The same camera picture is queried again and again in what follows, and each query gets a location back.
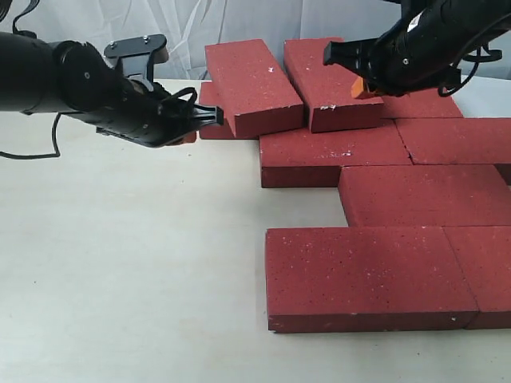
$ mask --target white wall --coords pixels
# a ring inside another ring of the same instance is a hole
[[[10,30],[28,0],[13,3],[0,30]],[[262,38],[281,60],[285,39],[377,37],[399,16],[398,5],[381,0],[42,0],[19,26],[45,41],[89,41],[100,51],[115,39],[162,33],[171,60],[156,75],[195,79],[205,73],[204,45]],[[504,50],[504,60],[482,65],[477,74],[508,78],[511,34],[492,47]]]

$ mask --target white table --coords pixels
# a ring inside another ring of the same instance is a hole
[[[510,91],[456,99],[511,116]],[[48,152],[52,119],[1,113],[1,150]],[[58,138],[59,160],[0,160],[1,383],[511,381],[507,330],[268,332],[265,229],[346,220],[335,189],[262,190],[257,143],[152,150],[65,118]]]

